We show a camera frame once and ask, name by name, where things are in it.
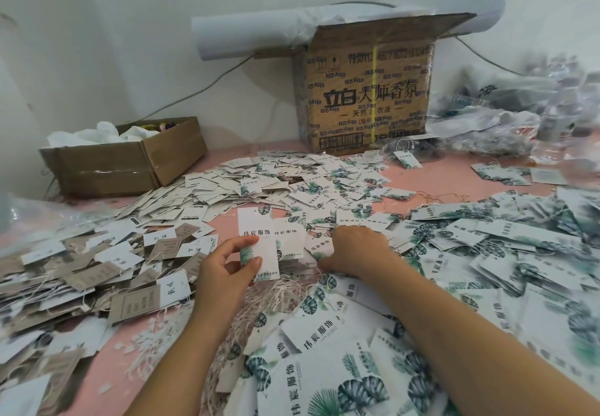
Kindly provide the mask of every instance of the open cardboard box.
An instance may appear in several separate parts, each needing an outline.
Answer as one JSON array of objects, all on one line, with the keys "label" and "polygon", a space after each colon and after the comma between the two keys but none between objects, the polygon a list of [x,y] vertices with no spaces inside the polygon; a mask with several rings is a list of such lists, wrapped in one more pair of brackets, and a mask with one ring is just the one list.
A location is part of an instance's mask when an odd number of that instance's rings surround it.
[{"label": "open cardboard box", "polygon": [[138,195],[171,182],[206,154],[196,117],[135,121],[117,126],[177,125],[138,142],[40,149],[64,195],[81,198]]},{"label": "open cardboard box", "polygon": [[378,139],[424,133],[435,41],[474,16],[319,26],[308,48],[254,57],[292,56],[300,139],[312,152],[358,153]]}]

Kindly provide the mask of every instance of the barcode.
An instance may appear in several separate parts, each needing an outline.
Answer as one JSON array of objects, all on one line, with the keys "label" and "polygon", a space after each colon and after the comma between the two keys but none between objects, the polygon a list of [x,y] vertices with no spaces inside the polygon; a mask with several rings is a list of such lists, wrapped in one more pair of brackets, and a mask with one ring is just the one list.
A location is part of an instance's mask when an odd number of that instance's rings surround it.
[{"label": "barcode", "polygon": [[362,132],[347,133],[345,135],[327,136],[325,138],[319,138],[319,147],[321,149],[330,149],[343,146],[354,146],[356,144],[362,144],[362,138]]}]

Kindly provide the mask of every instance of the cord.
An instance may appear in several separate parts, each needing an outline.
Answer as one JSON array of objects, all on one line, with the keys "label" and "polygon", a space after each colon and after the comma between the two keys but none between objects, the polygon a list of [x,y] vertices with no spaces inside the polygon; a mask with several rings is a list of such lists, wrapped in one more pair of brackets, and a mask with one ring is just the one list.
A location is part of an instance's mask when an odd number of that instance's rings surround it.
[{"label": "cord", "polygon": [[487,57],[485,57],[485,56],[483,56],[482,54],[480,54],[480,53],[476,52],[476,50],[474,50],[473,48],[471,48],[471,46],[470,46],[470,45],[469,45],[467,42],[463,41],[461,38],[459,38],[459,37],[456,37],[456,36],[455,36],[454,38],[455,38],[456,40],[458,40],[460,43],[462,43],[462,44],[463,44],[465,47],[469,48],[469,50],[471,50],[471,51],[472,51],[472,52],[473,52],[473,53],[474,53],[476,56],[479,56],[480,58],[482,58],[482,59],[483,59],[485,62],[487,62],[488,64],[492,64],[493,66],[496,66],[496,67],[498,67],[499,69],[502,69],[503,71],[507,71],[507,72],[514,73],[515,75],[519,75],[520,77],[525,77],[525,75],[523,75],[522,73],[519,73],[519,72],[512,71],[512,70],[510,70],[510,69],[507,69],[506,67],[502,67],[501,65],[499,65],[499,64],[496,64],[496,63],[495,63],[495,62],[493,62],[493,61],[490,61],[490,60],[489,60]]},{"label": "cord", "polygon": [[231,69],[229,69],[229,70],[227,70],[227,71],[223,72],[221,75],[219,75],[219,76],[217,77],[217,79],[216,79],[216,80],[214,80],[212,83],[210,83],[210,84],[209,84],[208,86],[206,86],[205,88],[202,88],[202,89],[200,89],[199,91],[197,91],[197,92],[194,92],[194,93],[190,94],[189,96],[185,96],[185,97],[184,97],[184,98],[182,98],[182,99],[179,99],[179,100],[176,100],[176,101],[174,101],[174,102],[168,103],[167,105],[163,106],[162,108],[159,108],[159,109],[157,109],[156,111],[153,111],[152,113],[150,113],[150,114],[148,114],[148,115],[144,116],[143,118],[141,118],[141,119],[136,119],[136,121],[143,121],[144,119],[148,119],[149,117],[151,117],[151,116],[154,116],[156,113],[159,113],[159,112],[161,112],[163,109],[167,109],[167,108],[169,108],[170,106],[176,105],[176,104],[177,104],[177,103],[179,103],[179,102],[186,101],[187,99],[191,99],[192,97],[194,97],[194,96],[197,96],[198,94],[202,94],[202,93],[203,93],[204,91],[206,91],[207,89],[210,89],[211,87],[213,87],[213,86],[214,86],[214,85],[217,83],[217,81],[219,81],[219,80],[220,80],[222,77],[224,77],[224,76],[225,76],[225,75],[227,75],[228,73],[230,73],[230,72],[232,72],[232,71],[236,70],[236,69],[237,69],[239,66],[242,66],[243,64],[247,63],[247,62],[248,62],[248,61],[250,61],[251,59],[252,59],[252,56],[248,56],[248,57],[247,57],[246,59],[244,59],[244,60],[243,60],[241,63],[239,63],[239,64],[236,64],[236,65],[235,65],[235,66],[233,66]]}]

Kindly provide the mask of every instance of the yellow strap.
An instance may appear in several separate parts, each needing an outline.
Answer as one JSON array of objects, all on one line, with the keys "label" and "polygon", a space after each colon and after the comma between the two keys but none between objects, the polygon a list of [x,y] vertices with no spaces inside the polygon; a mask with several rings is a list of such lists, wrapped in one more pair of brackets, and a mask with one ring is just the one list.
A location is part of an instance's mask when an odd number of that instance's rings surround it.
[{"label": "yellow strap", "polygon": [[375,142],[375,99],[377,98],[377,45],[373,46],[373,75],[371,77],[371,143]]}]

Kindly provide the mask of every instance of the clear water bottle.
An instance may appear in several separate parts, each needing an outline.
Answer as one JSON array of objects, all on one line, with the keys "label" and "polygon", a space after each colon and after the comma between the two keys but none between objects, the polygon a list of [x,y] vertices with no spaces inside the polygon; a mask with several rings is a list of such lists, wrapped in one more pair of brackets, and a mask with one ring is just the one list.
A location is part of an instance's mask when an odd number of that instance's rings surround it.
[{"label": "clear water bottle", "polygon": [[588,73],[579,94],[582,111],[575,123],[567,149],[569,157],[577,157],[584,152],[596,127],[596,118],[600,112],[600,72]]},{"label": "clear water bottle", "polygon": [[566,148],[581,111],[577,87],[565,87],[557,92],[546,106],[539,124],[531,153],[534,162],[553,165],[565,157]]}]

